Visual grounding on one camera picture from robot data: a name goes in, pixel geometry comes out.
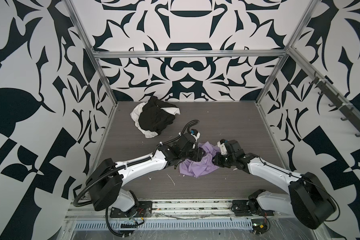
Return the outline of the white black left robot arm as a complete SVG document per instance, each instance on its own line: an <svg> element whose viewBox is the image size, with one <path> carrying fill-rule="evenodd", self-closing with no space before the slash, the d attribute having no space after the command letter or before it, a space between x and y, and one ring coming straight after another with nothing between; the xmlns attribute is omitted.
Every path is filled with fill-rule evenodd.
<svg viewBox="0 0 360 240"><path fill-rule="evenodd" d="M195 129L167 144L159 144L151 154L124 162L102 161L86 181L95 211L109 207L130 212L138 206L136 196L122 187L130 181L154 171L177 167L186 159L199 162L205 151L197 146L200 137Z"/></svg>

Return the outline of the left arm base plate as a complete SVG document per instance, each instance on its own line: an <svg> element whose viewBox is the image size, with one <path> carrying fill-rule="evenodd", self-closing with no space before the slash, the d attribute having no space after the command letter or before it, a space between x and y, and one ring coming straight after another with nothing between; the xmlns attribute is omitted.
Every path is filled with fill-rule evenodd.
<svg viewBox="0 0 360 240"><path fill-rule="evenodd" d="M111 218L129 218L129 217L145 217L152 213L153 202L152 201L141 201L135 204L127 212L122 212L120 209L111 208Z"/></svg>

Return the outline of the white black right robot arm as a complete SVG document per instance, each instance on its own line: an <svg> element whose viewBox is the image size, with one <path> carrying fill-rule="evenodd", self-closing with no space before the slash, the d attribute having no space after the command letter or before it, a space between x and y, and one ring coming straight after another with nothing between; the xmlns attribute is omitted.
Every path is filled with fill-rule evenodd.
<svg viewBox="0 0 360 240"><path fill-rule="evenodd" d="M234 207L235 211L263 216L269 212L280 212L297 218L313 230L337 211L337 202L315 174L291 172L258 155L245 153L236 140L220 140L218 147L220 153L213 158L214 165L220 168L235 167L284 191L283 194L276 194L260 189L248 197L244 209Z"/></svg>

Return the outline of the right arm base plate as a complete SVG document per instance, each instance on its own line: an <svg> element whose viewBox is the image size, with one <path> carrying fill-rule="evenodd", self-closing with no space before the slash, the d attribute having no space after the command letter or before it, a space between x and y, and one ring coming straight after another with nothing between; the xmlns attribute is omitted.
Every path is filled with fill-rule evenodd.
<svg viewBox="0 0 360 240"><path fill-rule="evenodd" d="M233 200L231 211L236 217L245 216L274 216L273 211L263 210L255 199Z"/></svg>

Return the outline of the lilac purple cloth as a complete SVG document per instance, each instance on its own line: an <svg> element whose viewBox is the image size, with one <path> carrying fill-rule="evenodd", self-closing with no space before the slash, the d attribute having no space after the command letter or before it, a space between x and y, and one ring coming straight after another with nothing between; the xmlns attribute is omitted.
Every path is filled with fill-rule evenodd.
<svg viewBox="0 0 360 240"><path fill-rule="evenodd" d="M202 157L200 162L194 162L187 159L180 163L180 174L199 178L219 169L218 166L213 164L213 158L217 155L217 153L221 152L220 148L217 145L210 144L209 142L198 143L198 147L203 149L206 154Z"/></svg>

